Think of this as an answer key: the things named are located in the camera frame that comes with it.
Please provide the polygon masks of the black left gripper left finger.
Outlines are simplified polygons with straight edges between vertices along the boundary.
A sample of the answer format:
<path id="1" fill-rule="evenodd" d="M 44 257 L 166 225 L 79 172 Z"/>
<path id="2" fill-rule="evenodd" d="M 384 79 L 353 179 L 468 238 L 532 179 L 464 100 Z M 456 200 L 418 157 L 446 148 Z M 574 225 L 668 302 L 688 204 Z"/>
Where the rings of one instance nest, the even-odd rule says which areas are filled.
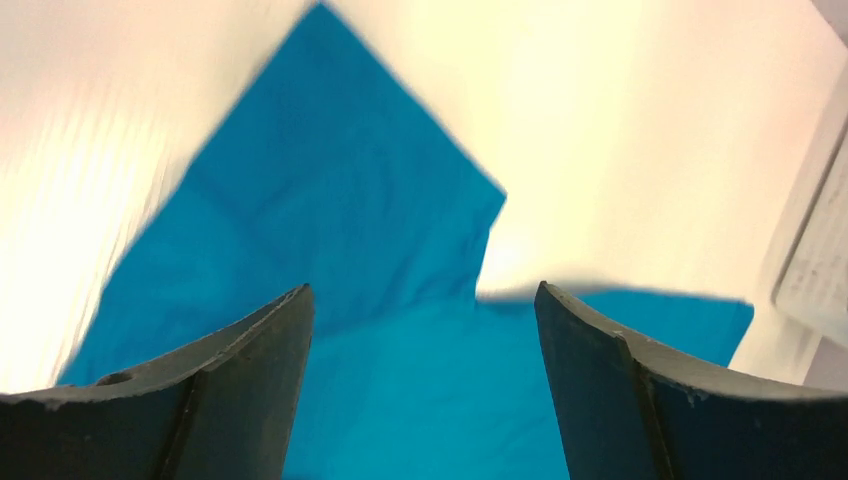
<path id="1" fill-rule="evenodd" d="M 1 399 L 5 479 L 278 479 L 313 334 L 297 287 L 87 386 Z"/>

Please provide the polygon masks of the white plastic laundry basket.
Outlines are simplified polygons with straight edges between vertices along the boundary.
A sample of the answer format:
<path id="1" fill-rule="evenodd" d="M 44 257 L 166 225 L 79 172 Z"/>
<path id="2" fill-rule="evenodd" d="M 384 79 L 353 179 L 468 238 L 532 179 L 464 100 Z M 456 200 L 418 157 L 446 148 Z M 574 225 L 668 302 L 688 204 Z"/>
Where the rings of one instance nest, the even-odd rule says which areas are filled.
<path id="1" fill-rule="evenodd" d="M 842 126 L 773 291 L 777 310 L 847 345 L 847 127 Z"/>

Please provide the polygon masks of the blue t shirt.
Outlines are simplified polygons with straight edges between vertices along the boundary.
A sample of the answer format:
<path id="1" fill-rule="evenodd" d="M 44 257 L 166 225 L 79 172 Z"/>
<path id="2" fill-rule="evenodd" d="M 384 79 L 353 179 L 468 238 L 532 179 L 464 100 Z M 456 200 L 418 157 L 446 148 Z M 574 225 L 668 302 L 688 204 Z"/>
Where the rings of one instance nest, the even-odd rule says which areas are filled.
<path id="1" fill-rule="evenodd" d="M 106 287 L 88 384 L 309 284 L 288 479 L 568 477 L 531 301 L 479 301 L 502 192 L 312 8 Z"/>

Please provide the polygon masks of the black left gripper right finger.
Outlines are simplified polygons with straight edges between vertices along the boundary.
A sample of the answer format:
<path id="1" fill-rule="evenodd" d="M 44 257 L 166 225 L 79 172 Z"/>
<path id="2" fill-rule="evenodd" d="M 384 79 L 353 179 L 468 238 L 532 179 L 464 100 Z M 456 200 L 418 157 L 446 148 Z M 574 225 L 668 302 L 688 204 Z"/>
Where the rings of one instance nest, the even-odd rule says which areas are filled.
<path id="1" fill-rule="evenodd" d="M 540 346 L 573 479 L 843 479 L 847 396 L 680 352 L 549 283 Z"/>

